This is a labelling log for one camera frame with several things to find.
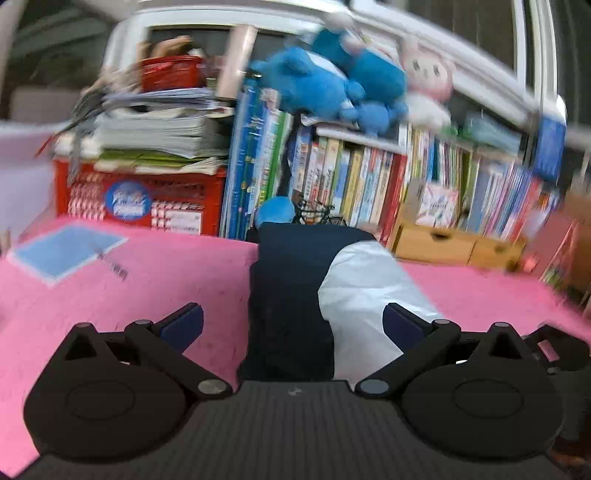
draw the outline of blue circular sticker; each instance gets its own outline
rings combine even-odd
[[[133,222],[147,215],[152,208],[148,190],[136,181],[119,181],[105,194],[106,208],[111,215],[124,222]]]

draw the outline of white plush toy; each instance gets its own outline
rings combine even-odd
[[[450,113],[440,102],[452,95],[454,65],[439,55],[420,50],[414,37],[403,42],[401,60],[408,82],[405,101],[409,123],[435,131],[450,125]]]

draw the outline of red plastic crate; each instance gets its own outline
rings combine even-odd
[[[203,59],[191,55],[143,60],[142,90],[172,90],[207,86]]]
[[[58,215],[77,218],[110,220],[125,225],[167,229],[160,225],[160,210],[189,210],[201,212],[201,233],[217,235],[222,209],[226,169],[215,175],[183,173],[167,175],[138,175],[133,173],[104,173],[94,170],[92,164],[83,164],[78,178],[67,186],[67,160],[57,158],[55,165],[56,209]],[[142,218],[125,222],[113,217],[105,205],[105,194],[114,183],[122,180],[142,184],[152,197],[152,211]]]

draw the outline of notebook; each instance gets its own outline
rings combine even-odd
[[[67,225],[13,249],[8,258],[52,286],[126,241],[85,226]]]

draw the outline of cardboard box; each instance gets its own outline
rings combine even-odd
[[[585,292],[591,284],[591,197],[569,191],[564,211],[579,222],[570,285]]]

